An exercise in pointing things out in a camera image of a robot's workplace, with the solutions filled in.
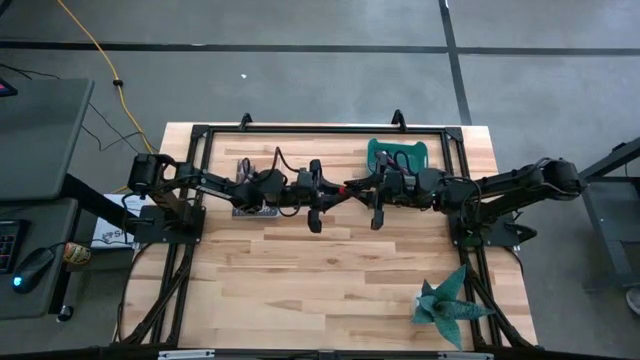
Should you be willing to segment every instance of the concrete floor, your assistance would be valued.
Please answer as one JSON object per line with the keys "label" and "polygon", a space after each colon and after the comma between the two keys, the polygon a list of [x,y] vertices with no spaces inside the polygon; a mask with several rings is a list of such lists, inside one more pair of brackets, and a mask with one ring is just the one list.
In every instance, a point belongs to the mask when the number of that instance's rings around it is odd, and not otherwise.
{"label": "concrete floor", "polygon": [[[262,45],[446,45],[437,0],[67,0],[100,41]],[[596,0],[450,0],[458,46],[638,48],[640,3]],[[0,40],[85,41],[52,0],[17,2],[0,18]],[[460,124],[447,54],[111,52],[128,104],[158,147],[169,121]],[[92,103],[123,133],[111,73],[95,51],[0,50],[0,62],[96,81]],[[583,169],[640,135],[640,57],[461,55],[474,125],[488,125],[502,171],[543,156]],[[0,69],[0,76],[20,81]],[[117,139],[95,113],[85,126]],[[135,143],[142,149],[136,139]],[[124,184],[134,153],[98,152],[81,134],[72,172],[99,191]],[[631,164],[630,174],[640,173]],[[539,230],[522,259],[533,320],[548,349],[637,358],[640,318],[624,293],[586,294],[609,266],[583,202],[525,210]],[[85,275],[75,318],[0,323],[0,353],[104,345],[123,272]]]}

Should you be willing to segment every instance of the wood grain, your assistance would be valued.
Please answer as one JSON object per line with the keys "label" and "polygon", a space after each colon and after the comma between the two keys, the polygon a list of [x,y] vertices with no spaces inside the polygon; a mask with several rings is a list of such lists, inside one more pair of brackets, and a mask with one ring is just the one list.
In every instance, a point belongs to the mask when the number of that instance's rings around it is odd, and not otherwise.
{"label": "wood grain", "polygon": [[[167,124],[162,153],[185,160],[192,126]],[[463,127],[463,134],[472,177],[495,174],[488,129]],[[209,165],[212,172],[233,178],[239,159],[247,156],[257,168],[267,168],[280,146],[293,167],[308,166],[310,160],[319,158],[324,176],[341,182],[366,174],[364,158],[370,138],[221,133],[215,136]],[[435,136],[377,138],[406,144],[423,141],[429,165],[443,168]],[[292,173],[285,174],[294,178]],[[387,207],[384,227],[371,231],[371,212],[348,201],[322,215],[322,233],[312,234],[305,211],[293,218],[235,220],[226,201],[205,197],[204,205],[207,220],[192,266],[181,347],[453,349],[434,326],[410,321],[422,280],[437,285],[459,267],[444,215]],[[126,296],[125,333],[133,330],[153,304],[166,251],[166,246],[153,245],[133,271]],[[523,336],[535,343],[518,264],[502,249],[487,249],[487,258],[497,302]],[[164,336],[171,316],[169,310]],[[459,325],[463,347],[471,349],[469,323],[460,321]],[[488,340],[486,326],[484,330]]]}

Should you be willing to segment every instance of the keyboard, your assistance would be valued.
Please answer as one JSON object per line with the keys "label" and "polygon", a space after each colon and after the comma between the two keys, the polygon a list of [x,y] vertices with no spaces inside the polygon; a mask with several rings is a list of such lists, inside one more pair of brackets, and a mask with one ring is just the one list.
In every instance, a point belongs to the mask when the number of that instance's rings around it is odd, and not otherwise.
{"label": "keyboard", "polygon": [[0,274],[13,272],[28,226],[26,220],[0,220]]}

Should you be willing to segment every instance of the teal origami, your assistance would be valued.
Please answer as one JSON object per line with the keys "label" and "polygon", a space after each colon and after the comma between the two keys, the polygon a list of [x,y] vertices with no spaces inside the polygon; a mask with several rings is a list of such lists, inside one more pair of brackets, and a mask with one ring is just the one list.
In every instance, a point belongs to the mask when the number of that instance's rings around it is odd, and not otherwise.
{"label": "teal origami", "polygon": [[436,289],[424,281],[418,306],[413,314],[414,324],[430,324],[435,322],[440,335],[462,350],[460,345],[460,328],[456,320],[474,320],[491,315],[493,310],[478,304],[457,300],[458,292],[464,283],[467,273],[465,265],[449,275]]}

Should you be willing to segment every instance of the green object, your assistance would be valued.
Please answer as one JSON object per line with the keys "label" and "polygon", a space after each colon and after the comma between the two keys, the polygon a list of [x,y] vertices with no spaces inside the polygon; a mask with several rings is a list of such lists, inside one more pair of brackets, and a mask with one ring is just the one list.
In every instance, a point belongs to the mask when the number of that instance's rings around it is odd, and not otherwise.
{"label": "green object", "polygon": [[[414,173],[426,168],[429,165],[427,159],[427,145],[422,141],[418,141],[414,145],[381,143],[378,139],[369,140],[367,146],[367,170],[372,174],[376,169],[376,153],[385,151],[393,159],[396,152],[402,151],[409,157],[409,167]],[[398,155],[398,164],[403,168],[407,168],[407,159],[403,155]]]}
{"label": "green object", "polygon": [[414,324],[435,323],[440,335],[462,350],[460,345],[460,328],[456,320],[474,320],[495,311],[478,304],[456,299],[464,283],[467,267],[462,265],[449,275],[436,289],[424,281],[421,296],[417,298],[418,306],[413,314]]}

